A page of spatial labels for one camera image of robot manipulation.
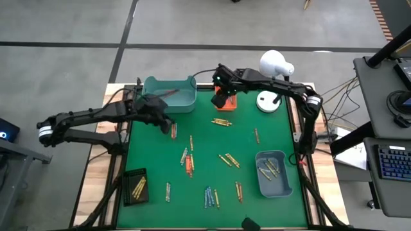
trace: keyboard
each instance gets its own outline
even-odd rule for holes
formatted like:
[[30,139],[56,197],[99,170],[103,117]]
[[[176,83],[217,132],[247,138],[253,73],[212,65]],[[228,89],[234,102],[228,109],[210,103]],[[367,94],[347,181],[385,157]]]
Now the keyboard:
[[380,178],[411,182],[411,148],[378,145]]

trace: black stand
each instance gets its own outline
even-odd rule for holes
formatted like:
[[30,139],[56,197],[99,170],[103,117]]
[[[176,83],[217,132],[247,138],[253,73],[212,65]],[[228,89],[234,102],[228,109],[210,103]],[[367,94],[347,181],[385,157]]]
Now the black stand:
[[0,154],[6,159],[6,164],[10,168],[5,173],[7,177],[0,191],[0,230],[6,230],[30,164],[33,160],[50,164],[51,157],[22,148],[3,139],[0,139]]

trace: concrete floor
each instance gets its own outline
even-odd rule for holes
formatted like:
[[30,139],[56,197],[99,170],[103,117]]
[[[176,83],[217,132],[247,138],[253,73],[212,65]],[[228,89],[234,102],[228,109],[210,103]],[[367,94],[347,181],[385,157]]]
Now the concrete floor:
[[[132,0],[1,0],[0,41],[119,42]],[[218,44],[313,47],[381,47],[386,42],[368,0],[140,0],[128,43]],[[89,145],[43,148],[36,122],[68,110],[99,107],[117,49],[0,47],[0,116],[21,127],[19,144],[53,155],[49,166],[35,163],[21,195],[13,227],[29,230],[69,224]],[[223,63],[258,68],[262,51],[126,49],[117,83],[184,79]],[[292,81],[314,82],[319,93],[354,77],[352,60],[367,53],[283,52],[295,66]],[[198,76],[210,81],[210,74]],[[359,88],[351,93],[361,109],[347,116],[368,121]],[[331,112],[338,99],[324,105]],[[346,103],[341,111],[354,106]],[[93,130],[95,126],[84,129]],[[405,230],[409,219],[370,211],[365,183],[341,183],[350,223],[359,228]]]

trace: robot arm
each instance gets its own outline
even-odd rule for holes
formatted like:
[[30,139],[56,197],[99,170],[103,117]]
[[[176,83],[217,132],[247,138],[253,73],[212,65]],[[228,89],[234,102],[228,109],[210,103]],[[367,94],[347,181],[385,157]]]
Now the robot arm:
[[266,77],[253,69],[237,69],[231,71],[219,64],[213,74],[213,83],[220,90],[213,96],[211,102],[222,108],[229,96],[250,90],[268,90],[294,99],[297,109],[305,118],[304,133],[298,145],[298,153],[312,154],[317,145],[315,120],[322,106],[322,98],[312,89],[300,83],[276,80]]
[[102,121],[112,123],[141,121],[160,126],[163,133],[168,133],[174,121],[164,113],[166,107],[167,104],[158,96],[146,94],[139,96],[137,100],[127,99],[108,103],[102,108],[59,113],[37,123],[39,141],[45,147],[54,147],[62,142],[101,144],[110,154],[122,154],[124,147],[121,146],[117,132],[95,133],[70,128]]

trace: plastic container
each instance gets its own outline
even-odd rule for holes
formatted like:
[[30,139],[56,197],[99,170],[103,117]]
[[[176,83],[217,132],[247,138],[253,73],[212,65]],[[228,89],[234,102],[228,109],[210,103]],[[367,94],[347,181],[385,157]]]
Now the plastic container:
[[[219,89],[220,89],[219,87],[215,87],[214,91],[217,93]],[[237,95],[229,97],[225,101],[224,107],[222,108],[215,107],[215,108],[220,111],[232,112],[233,110],[237,108]]]
[[[288,183],[287,171],[284,163],[285,154],[282,151],[260,151],[256,155],[256,167],[258,175],[259,190],[262,195],[267,198],[278,198],[291,195],[293,189]],[[277,177],[270,172],[269,168],[265,165],[267,160],[278,167],[279,174]],[[260,167],[270,178],[268,180],[258,169]]]
[[192,76],[188,76],[186,80],[176,81],[159,81],[150,76],[144,82],[142,94],[161,96],[168,105],[164,111],[167,114],[189,113],[195,107],[197,82]]

